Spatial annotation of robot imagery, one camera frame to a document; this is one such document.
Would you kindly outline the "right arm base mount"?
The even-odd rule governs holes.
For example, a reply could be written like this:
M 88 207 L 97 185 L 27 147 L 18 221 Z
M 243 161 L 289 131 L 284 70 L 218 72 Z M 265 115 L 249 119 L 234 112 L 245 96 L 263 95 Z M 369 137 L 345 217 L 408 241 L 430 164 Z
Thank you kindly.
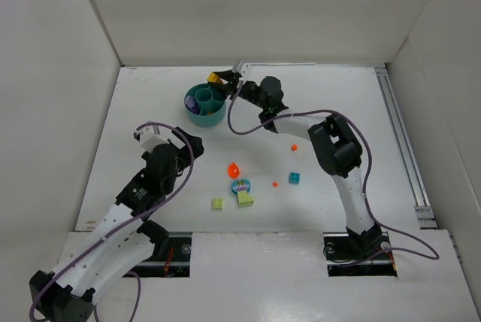
M 391 247 L 387 232 L 365 251 L 355 249 L 347 232 L 324 233 L 323 241 L 329 277 L 398 276 L 392 253 L 381 253 L 383 247 Z

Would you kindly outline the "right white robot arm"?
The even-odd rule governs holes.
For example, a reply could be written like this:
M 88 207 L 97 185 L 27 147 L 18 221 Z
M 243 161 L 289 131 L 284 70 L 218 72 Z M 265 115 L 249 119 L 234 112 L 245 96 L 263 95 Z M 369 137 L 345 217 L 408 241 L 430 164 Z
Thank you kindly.
M 348 119 L 337 111 L 294 113 L 284 105 L 281 82 L 265 77 L 260 84 L 245 81 L 237 71 L 216 71 L 207 78 L 223 99 L 240 98 L 261 108 L 261 127 L 277 134 L 298 136 L 309 141 L 321 169 L 336 184 L 346 215 L 346 231 L 351 248 L 366 255 L 380 242 L 381 228 L 370 215 L 362 183 L 362 146 Z

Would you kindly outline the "small purple lego brick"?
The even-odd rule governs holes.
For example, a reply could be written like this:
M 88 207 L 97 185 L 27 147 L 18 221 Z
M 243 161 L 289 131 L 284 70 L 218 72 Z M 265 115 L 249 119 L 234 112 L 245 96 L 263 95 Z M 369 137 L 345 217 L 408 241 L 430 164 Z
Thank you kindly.
M 187 96 L 185 98 L 185 104 L 187 106 L 193 106 L 193 105 L 196 106 L 195 100 L 191 96 Z

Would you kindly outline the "light green sloped lego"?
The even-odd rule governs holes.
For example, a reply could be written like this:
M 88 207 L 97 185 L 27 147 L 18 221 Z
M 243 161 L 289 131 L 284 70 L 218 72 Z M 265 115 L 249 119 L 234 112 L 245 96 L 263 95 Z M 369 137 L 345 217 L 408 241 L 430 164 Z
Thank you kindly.
M 248 207 L 253 205 L 254 199 L 247 190 L 241 190 L 237 192 L 237 203 L 240 207 Z

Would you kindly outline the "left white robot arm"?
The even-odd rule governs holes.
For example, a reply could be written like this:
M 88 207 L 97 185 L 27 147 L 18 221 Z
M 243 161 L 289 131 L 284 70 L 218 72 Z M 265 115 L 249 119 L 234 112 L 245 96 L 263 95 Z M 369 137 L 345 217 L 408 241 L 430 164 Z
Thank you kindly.
M 86 321 L 112 283 L 131 274 L 137 264 L 162 255 L 169 233 L 152 215 L 181 190 L 176 180 L 189 180 L 194 162 L 204 153 L 201 138 L 179 127 L 170 131 L 184 143 L 176 146 L 161 136 L 162 123 L 139 126 L 135 139 L 145 166 L 124 186 L 115 203 L 84 243 L 49 272 L 37 271 L 29 281 L 36 321 Z

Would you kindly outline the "orange round lego piece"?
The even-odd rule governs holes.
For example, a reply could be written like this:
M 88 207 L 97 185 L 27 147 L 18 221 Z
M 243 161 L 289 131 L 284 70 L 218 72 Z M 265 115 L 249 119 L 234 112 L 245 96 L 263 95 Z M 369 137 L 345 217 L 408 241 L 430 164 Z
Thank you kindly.
M 238 179 L 242 175 L 242 171 L 237 163 L 231 163 L 227 168 L 227 174 L 231 179 Z

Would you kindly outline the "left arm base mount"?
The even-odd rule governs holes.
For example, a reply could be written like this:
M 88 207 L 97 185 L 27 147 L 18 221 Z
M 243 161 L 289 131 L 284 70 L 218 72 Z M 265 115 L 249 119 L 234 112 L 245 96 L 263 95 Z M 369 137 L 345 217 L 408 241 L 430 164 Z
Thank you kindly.
M 192 233 L 169 232 L 148 220 L 137 230 L 153 244 L 152 254 L 131 269 L 140 278 L 188 278 L 192 253 Z

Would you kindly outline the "light green square lego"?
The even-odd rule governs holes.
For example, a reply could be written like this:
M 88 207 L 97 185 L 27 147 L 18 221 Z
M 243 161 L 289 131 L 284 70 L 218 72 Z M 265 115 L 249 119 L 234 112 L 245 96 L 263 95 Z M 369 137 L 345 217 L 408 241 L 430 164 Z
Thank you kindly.
M 211 203 L 211 208 L 214 211 L 221 211 L 222 209 L 224 209 L 224 200 L 221 198 L 213 199 Z

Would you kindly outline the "dark purple long lego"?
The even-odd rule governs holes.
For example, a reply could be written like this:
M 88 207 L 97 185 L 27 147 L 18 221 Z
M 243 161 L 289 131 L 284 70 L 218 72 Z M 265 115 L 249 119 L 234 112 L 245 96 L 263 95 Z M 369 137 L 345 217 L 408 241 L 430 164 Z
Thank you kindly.
M 200 109 L 196 104 L 190 105 L 189 111 L 192 112 L 193 114 L 196 114 L 196 115 L 200 114 Z

